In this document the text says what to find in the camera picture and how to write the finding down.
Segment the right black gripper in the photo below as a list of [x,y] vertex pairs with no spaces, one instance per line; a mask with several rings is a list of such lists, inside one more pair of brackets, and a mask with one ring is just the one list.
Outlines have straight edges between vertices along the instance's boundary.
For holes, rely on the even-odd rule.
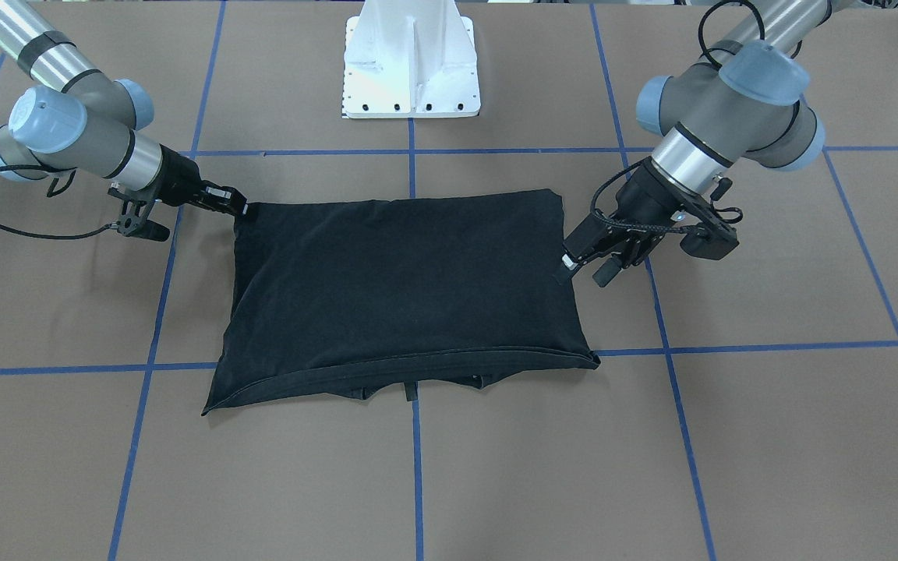
[[245,217],[249,209],[240,191],[203,180],[195,161],[167,146],[161,146],[161,166],[154,181],[154,195],[165,205],[193,205],[233,217]]

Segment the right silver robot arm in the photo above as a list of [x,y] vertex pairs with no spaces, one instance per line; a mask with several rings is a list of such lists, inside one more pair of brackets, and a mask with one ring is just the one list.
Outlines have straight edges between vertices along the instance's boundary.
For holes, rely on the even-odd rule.
[[154,103],[141,85],[110,79],[27,2],[0,1],[0,49],[34,82],[0,125],[0,164],[15,177],[36,166],[85,171],[143,212],[164,203],[245,214],[243,194],[203,180],[195,161],[145,135]]

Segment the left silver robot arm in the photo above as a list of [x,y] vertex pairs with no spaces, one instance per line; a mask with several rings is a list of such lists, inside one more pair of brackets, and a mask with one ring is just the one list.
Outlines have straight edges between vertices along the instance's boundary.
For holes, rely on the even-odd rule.
[[808,71],[796,61],[803,39],[849,6],[847,1],[748,2],[751,15],[719,41],[696,32],[701,57],[683,74],[645,83],[635,117],[659,136],[656,148],[614,175],[621,182],[613,212],[598,207],[604,182],[583,221],[564,239],[556,278],[567,283],[601,259],[594,273],[605,287],[639,266],[667,236],[678,235],[692,258],[720,260],[738,247],[737,207],[717,209],[746,159],[776,171],[812,163],[826,126],[803,94]]

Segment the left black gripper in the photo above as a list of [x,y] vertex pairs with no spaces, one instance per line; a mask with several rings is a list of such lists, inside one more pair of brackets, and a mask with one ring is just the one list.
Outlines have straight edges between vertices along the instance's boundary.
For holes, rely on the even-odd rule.
[[[616,209],[604,213],[598,207],[601,195],[623,177],[627,181],[614,193]],[[608,256],[592,274],[595,284],[605,288],[623,269],[641,265],[671,228],[671,216],[681,208],[670,189],[651,160],[632,164],[605,182],[592,196],[588,216],[566,237],[556,281],[571,283],[582,266]]]

